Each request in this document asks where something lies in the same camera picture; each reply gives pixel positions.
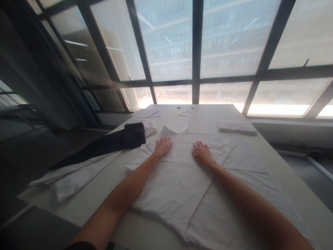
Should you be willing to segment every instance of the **black fabric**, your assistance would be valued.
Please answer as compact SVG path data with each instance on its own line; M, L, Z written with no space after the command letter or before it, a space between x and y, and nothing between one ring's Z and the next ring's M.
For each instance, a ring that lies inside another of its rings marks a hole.
M96 250L96 248L89 242L80 241L69 245L65 250Z
M56 44L28 2L3 0L2 7L28 51L80 126L99 125L100 120L80 88L79 82L82 81L70 72Z
M108 134L93 141L79 152L53 165L49 170L84 162L90 158L112 153L123 149L133 149L146 143L142 123L126 124L125 129Z

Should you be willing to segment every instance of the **window pane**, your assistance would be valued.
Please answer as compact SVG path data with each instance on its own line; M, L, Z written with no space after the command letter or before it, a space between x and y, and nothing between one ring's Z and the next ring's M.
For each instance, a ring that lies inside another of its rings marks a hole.
M125 112L115 89L94 90L105 111Z
M9 106L10 104L9 104L5 99L3 99L3 96L4 96L4 95L0 95L0 103L1 103L3 106Z
M251 85L252 82L201 84L199 104L233 104L242 112Z
M69 58L67 52L65 51L65 49L63 48L63 46L60 43L59 39L57 38L57 36L53 32L53 30L52 30L51 26L49 25L49 23L46 20L42 21L42 23L43 23L44 27L46 28L46 30L48 31L48 33L50 34L50 36L53 39L53 41L55 42L55 44L57 45L60 53L64 57L64 59L66 61L66 64L67 64L67 67L70 68L73 71L73 73L75 73L75 75L78 78L80 78L81 81L78 81L79 85L81 87L85 86L84 81L81 78L81 75L79 74L78 70L76 69L76 66L73 64L73 62Z
M297 0L269 68L333 64L333 1Z
M0 80L0 89L3 92L13 92L10 87L8 87L3 81Z
M192 0L136 0L152 80L192 79Z
M9 96L14 99L14 101L16 101L18 104L27 104L27 102L17 94L9 94Z
M41 4L43 5L44 8L50 7L52 5L55 5L56 3L59 3L63 0L40 0Z
M333 119L333 99L326 105L316 118Z
M149 87L124 88L120 90L130 112L135 112L148 107L150 104L154 104Z
M77 6L51 17L91 85L112 84Z
M154 87L157 104L192 104L192 85Z
M126 1L103 1L93 5L91 10L119 79L146 79Z
M9 105L17 105L17 103L15 102L15 100L13 100L12 98L10 98L8 95L6 95L6 94L2 94L1 97L2 97L2 99L5 100Z
M90 103L91 107L93 108L93 110L100 110L97 102L95 101L93 95L88 91L88 90L84 90L83 91L84 95L86 96L88 102Z
M27 0L34 12L39 15L42 13L42 10L39 8L36 0Z
M260 82L248 116L302 117L330 78Z
M201 78L254 75L280 0L205 0Z

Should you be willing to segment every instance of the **shirt sleeve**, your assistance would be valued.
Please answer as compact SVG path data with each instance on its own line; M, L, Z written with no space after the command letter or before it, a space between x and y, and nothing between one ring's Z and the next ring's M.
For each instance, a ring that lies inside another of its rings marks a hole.
M96 250L96 248L89 242L80 241L69 245L64 250Z

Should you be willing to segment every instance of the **white table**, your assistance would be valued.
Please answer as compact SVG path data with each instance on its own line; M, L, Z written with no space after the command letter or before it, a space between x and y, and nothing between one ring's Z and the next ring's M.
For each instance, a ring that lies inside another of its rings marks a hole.
M164 110L162 117L154 118L154 126L160 132L165 123L185 108L193 108L190 111L189 132L218 134L217 120L246 121L233 105L172 105ZM124 124L114 131L123 128ZM294 201L322 249L331 249L333 214L260 134L241 136ZM155 142L158 137L159 133L155 133L146 142ZM41 187L29 188L18 197L82 227L106 196L127 176L125 166L134 160L139 151L136 148L123 152L77 195L62 203L57 202L53 190ZM161 221L132 210L126 212L111 240L130 250L195 249Z

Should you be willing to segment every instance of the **curtain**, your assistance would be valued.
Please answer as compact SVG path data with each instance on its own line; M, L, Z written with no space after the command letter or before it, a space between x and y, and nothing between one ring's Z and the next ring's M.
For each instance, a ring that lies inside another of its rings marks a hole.
M55 42L28 2L3 0L2 7L28 51L80 126L99 125L100 120L80 89L81 79L70 73Z

